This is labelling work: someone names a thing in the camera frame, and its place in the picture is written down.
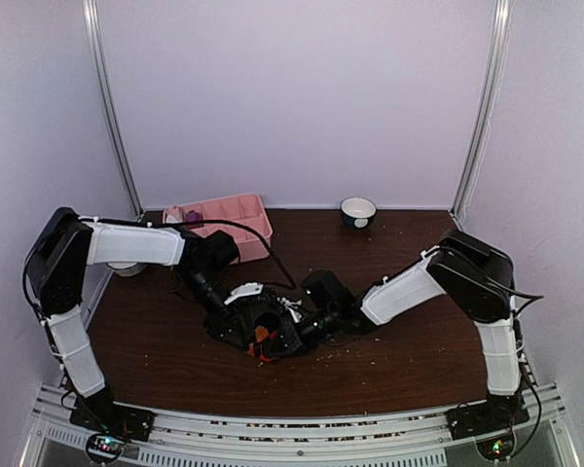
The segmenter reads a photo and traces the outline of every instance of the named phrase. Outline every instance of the pink container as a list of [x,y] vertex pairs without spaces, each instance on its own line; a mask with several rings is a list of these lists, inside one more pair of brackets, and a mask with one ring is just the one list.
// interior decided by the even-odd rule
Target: pink container
[[[164,212],[163,222],[184,222],[190,211],[201,214],[204,220],[224,219],[244,224],[259,232],[266,242],[271,244],[273,228],[266,215],[264,204],[258,195],[238,195],[235,197],[209,199],[207,201],[193,202],[182,206],[171,206]],[[240,250],[242,263],[267,258],[269,252],[260,242],[259,238],[243,229],[232,226],[206,224],[203,227],[192,228],[195,234],[208,236],[216,231],[224,231],[231,235]]]

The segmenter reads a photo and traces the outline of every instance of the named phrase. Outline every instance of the wire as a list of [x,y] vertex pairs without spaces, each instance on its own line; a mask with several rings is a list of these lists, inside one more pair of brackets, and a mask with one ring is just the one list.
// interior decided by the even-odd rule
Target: wire
[[358,334],[358,335],[356,336],[356,338],[355,338],[355,339],[352,339],[352,340],[350,340],[350,341],[347,341],[347,342],[342,342],[342,343],[338,343],[338,344],[336,344],[336,345],[329,345],[329,343],[328,343],[328,342],[325,342],[325,343],[324,343],[324,346],[325,346],[325,347],[331,347],[331,348],[344,347],[344,346],[346,346],[346,345],[349,345],[349,344],[351,344],[351,343],[354,343],[354,342],[357,342],[357,341],[359,341],[359,340],[360,340],[362,337],[363,337],[363,335],[362,335],[362,334]]
[[200,224],[219,224],[219,225],[223,225],[223,226],[236,227],[237,229],[242,229],[244,231],[249,232],[250,234],[257,236],[257,238],[260,240],[260,243],[262,243],[264,248],[266,248],[266,251],[269,252],[269,254],[273,258],[274,262],[279,267],[279,270],[281,271],[281,273],[285,276],[285,278],[289,282],[289,284],[282,284],[282,283],[276,282],[276,281],[275,282],[264,282],[264,285],[272,285],[272,286],[281,287],[282,289],[287,289],[287,290],[296,290],[297,285],[296,285],[296,281],[294,280],[294,277],[292,277],[292,274],[290,274],[288,269],[283,265],[283,262],[281,262],[278,255],[271,248],[271,246],[266,241],[264,236],[261,233],[257,232],[255,229],[250,228],[249,226],[245,226],[244,224],[240,224],[240,223],[234,222],[234,221],[228,221],[226,219],[202,219],[200,221],[180,222],[178,224],[160,224],[157,227],[161,227],[161,228],[172,228],[175,226],[189,227],[189,226],[195,226],[195,225],[200,225]]
[[489,282],[492,286],[497,287],[501,290],[503,290],[504,292],[507,292],[511,295],[515,295],[517,297],[521,297],[522,299],[530,299],[533,301],[537,301],[537,300],[541,300],[543,298],[545,298],[544,295],[532,295],[532,294],[526,294],[524,292],[520,292],[518,290],[512,289],[510,287],[506,287],[504,284],[500,284],[499,282],[497,282],[496,280],[494,280],[492,277],[490,277],[482,268],[480,268],[476,263],[474,263],[473,261],[471,261],[469,258],[467,258],[467,256],[465,256],[461,251],[458,251],[455,248],[452,248],[450,246],[439,246],[439,250],[441,251],[447,251],[449,253],[452,253],[455,256],[458,256],[459,258],[461,258],[465,263],[467,263],[471,268],[475,269],[476,271],[478,271],[481,275],[483,275],[483,277],[485,278],[485,280],[487,282]]
[[[93,222],[94,219],[82,218],[81,221]],[[250,234],[255,235],[260,240],[260,243],[262,243],[264,248],[266,248],[266,251],[269,252],[269,254],[273,258],[274,262],[278,266],[279,270],[281,271],[281,273],[285,276],[285,278],[289,282],[288,284],[282,284],[282,283],[276,282],[276,281],[264,282],[264,285],[271,285],[274,287],[280,287],[280,288],[286,289],[286,290],[296,290],[296,288],[297,288],[297,284],[296,284],[296,281],[294,280],[294,277],[292,277],[292,274],[290,274],[290,272],[285,267],[283,262],[279,259],[278,255],[274,252],[273,248],[266,241],[264,236],[261,233],[257,232],[255,229],[252,229],[249,226],[245,226],[244,224],[241,224],[238,222],[228,221],[227,219],[201,219],[198,221],[178,222],[175,224],[164,224],[164,223],[153,224],[153,223],[142,223],[142,222],[134,222],[134,221],[123,221],[123,220],[118,220],[118,219],[99,219],[97,222],[103,222],[106,224],[115,224],[115,225],[120,225],[120,226],[149,227],[151,229],[174,229],[176,227],[182,227],[182,226],[194,227],[194,226],[200,226],[202,224],[218,224],[218,225],[223,225],[223,226],[235,227],[237,229],[242,229],[244,231],[249,232]]]
[[532,391],[532,395],[534,396],[534,399],[536,399],[536,404],[538,406],[538,415],[536,416],[536,422],[534,423],[534,427],[532,428],[532,431],[530,431],[528,438],[519,447],[519,449],[517,449],[514,453],[510,455],[511,459],[517,457],[517,455],[519,455],[526,448],[529,442],[532,441],[532,438],[534,438],[534,434],[538,429],[538,425],[540,425],[541,423],[541,417],[543,415],[543,404],[541,404],[541,398],[538,397],[538,393],[536,392],[536,389],[534,389],[534,385],[529,380],[525,365],[523,364],[520,365],[520,370],[522,372],[522,376],[524,377],[524,382],[526,383],[526,386],[530,391]]
[[519,307],[519,309],[517,311],[515,311],[515,317],[519,317],[520,314],[522,314],[522,311],[524,311],[524,309],[526,309],[528,306],[532,305],[534,302],[538,301],[540,299],[530,299],[527,302],[525,302],[523,305],[521,305]]
[[60,404],[61,404],[63,407],[65,407],[67,410],[69,410],[69,411],[73,411],[73,408],[72,408],[72,407],[67,407],[67,406],[65,406],[65,399],[66,399],[67,397],[69,397],[69,394],[72,394],[73,392],[74,392],[74,390],[73,390],[73,389],[69,389],[69,390],[68,390],[67,392],[65,392],[65,393],[64,393],[62,396],[60,396]]

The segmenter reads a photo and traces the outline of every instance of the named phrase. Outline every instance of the wooden tabletop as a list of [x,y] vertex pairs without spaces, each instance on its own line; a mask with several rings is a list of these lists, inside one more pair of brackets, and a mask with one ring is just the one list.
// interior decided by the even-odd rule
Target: wooden tabletop
[[[298,282],[312,270],[331,269],[353,294],[410,264],[454,226],[438,211],[379,211],[364,231],[342,227],[332,210],[268,214],[273,248]],[[271,259],[228,267],[220,278],[229,286],[283,280]],[[114,277],[95,313],[92,347],[120,402],[226,415],[319,416],[485,397],[478,334],[447,297],[411,309],[358,341],[337,335],[327,342],[332,346],[268,365],[209,338],[204,311],[169,293],[175,285],[170,269],[162,267]]]

